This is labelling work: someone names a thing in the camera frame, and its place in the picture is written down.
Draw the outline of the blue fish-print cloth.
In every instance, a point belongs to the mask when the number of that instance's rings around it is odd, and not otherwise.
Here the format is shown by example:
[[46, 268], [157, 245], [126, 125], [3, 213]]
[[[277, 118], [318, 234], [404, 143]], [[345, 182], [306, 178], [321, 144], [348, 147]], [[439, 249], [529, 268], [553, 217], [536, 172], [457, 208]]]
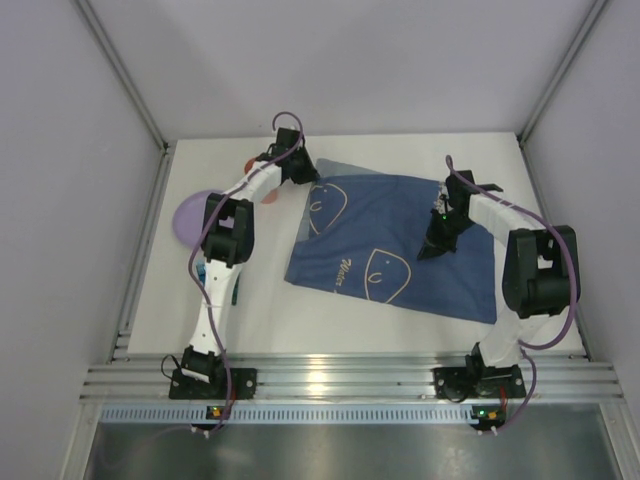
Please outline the blue fish-print cloth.
[[445, 186], [319, 159], [285, 273], [287, 282], [395, 307], [493, 324], [494, 239], [474, 225], [455, 252], [422, 260]]

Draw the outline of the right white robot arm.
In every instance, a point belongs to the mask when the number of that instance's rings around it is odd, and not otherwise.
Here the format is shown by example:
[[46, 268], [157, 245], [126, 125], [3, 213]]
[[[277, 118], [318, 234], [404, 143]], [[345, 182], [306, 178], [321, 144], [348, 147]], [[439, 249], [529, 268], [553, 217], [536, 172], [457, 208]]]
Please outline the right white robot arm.
[[460, 237], [480, 226], [505, 247], [502, 296], [509, 309], [473, 350], [487, 367], [516, 364], [523, 348], [560, 344], [571, 329], [579, 297], [577, 239], [568, 226], [550, 226], [535, 213], [498, 197], [439, 196], [420, 259], [461, 250]]

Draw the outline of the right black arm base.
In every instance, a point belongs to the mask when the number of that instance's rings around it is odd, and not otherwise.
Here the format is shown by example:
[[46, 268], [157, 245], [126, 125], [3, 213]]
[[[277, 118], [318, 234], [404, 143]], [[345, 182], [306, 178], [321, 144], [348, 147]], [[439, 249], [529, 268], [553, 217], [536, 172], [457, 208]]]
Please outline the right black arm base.
[[438, 399], [461, 403], [468, 399], [522, 399], [526, 388], [518, 365], [486, 366], [479, 353], [465, 356], [465, 365], [433, 370]]

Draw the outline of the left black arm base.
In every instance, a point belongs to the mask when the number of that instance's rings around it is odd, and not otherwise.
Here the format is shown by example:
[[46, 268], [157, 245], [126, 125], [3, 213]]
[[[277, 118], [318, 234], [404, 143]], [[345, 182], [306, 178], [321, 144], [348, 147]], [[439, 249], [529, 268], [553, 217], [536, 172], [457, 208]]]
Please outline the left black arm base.
[[253, 399], [257, 388], [255, 368], [226, 367], [220, 355], [202, 354], [188, 347], [181, 360], [166, 355], [161, 360], [161, 374], [170, 382], [172, 400]]

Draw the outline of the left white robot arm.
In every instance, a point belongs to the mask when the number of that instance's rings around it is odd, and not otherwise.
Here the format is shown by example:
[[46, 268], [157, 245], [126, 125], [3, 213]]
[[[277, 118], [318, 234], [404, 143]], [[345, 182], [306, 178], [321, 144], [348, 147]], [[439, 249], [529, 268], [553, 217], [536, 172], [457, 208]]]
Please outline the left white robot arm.
[[192, 274], [202, 295], [189, 342], [194, 354], [217, 358], [223, 352], [233, 290], [255, 244], [256, 205], [287, 181], [304, 185], [318, 178], [305, 147], [284, 150], [272, 146], [255, 159], [248, 173], [235, 185], [209, 195], [202, 232], [189, 259], [193, 263], [200, 256], [205, 271], [203, 278]]

